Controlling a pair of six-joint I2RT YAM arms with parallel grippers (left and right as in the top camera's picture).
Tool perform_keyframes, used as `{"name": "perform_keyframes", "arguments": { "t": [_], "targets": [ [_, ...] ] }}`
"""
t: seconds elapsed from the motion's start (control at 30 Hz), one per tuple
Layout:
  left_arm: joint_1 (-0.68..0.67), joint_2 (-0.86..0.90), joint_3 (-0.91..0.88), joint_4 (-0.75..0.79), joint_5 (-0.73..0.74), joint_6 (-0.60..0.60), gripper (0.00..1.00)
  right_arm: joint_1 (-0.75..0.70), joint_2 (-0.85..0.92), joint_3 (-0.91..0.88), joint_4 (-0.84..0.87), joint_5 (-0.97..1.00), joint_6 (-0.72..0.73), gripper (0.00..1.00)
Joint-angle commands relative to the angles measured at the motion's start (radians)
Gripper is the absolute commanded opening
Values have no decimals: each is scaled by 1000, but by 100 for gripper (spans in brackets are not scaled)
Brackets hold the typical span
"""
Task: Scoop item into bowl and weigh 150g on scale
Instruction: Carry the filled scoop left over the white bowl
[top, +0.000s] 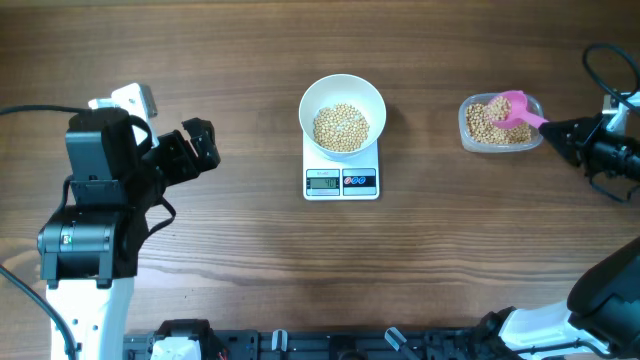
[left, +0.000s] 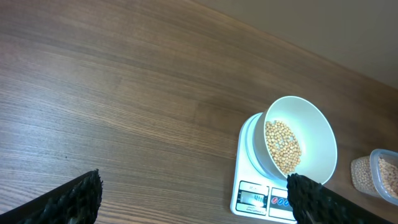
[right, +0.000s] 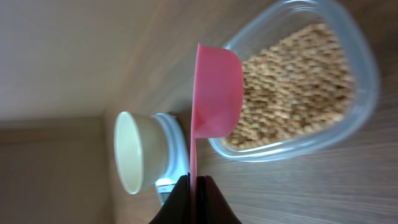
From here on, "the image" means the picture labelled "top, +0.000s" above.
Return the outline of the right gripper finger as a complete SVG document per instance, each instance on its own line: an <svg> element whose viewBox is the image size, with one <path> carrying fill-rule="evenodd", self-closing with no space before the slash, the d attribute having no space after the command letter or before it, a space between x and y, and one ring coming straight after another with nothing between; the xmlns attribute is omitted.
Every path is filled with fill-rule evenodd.
<svg viewBox="0 0 640 360"><path fill-rule="evenodd" d="M540 134L567 163L572 166L580 165L578 151L570 134L543 130Z"/></svg>
<svg viewBox="0 0 640 360"><path fill-rule="evenodd" d="M545 138L566 138L568 134L572 134L575 131L580 122L581 119L544 122L538 127L538 131Z"/></svg>

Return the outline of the pink plastic measuring scoop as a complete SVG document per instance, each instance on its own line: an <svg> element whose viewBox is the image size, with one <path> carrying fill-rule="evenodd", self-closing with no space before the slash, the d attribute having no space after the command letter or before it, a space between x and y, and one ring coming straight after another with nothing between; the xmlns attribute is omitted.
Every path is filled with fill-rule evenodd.
<svg viewBox="0 0 640 360"><path fill-rule="evenodd" d="M528 98L523 91L510 90L492 98L485 107L487 119L501 129L512 129L528 124L538 129L547 120L528 110Z"/></svg>

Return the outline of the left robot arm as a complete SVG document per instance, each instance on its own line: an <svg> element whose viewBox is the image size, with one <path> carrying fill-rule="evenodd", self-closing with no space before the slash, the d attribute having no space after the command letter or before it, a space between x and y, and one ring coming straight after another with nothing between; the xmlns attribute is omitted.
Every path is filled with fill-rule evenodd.
<svg viewBox="0 0 640 360"><path fill-rule="evenodd" d="M55 316L52 358L122 357L139 251L172 222L149 226L148 210L162 206L174 215L166 189L220 163L211 122L193 118L183 127L138 142L134 130L150 127L123 109L86 110L70 119L65 143L72 173L37 239Z"/></svg>

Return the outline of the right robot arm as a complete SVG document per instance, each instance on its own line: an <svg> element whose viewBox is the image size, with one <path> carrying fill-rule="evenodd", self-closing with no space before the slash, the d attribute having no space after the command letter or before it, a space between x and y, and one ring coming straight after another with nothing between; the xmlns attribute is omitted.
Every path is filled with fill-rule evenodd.
<svg viewBox="0 0 640 360"><path fill-rule="evenodd" d="M639 178L638 141L607 130L602 114L544 123L541 135L588 178ZM639 242L589 269L564 302L489 313L468 348L481 359L547 359L587 352L601 359L639 356Z"/></svg>

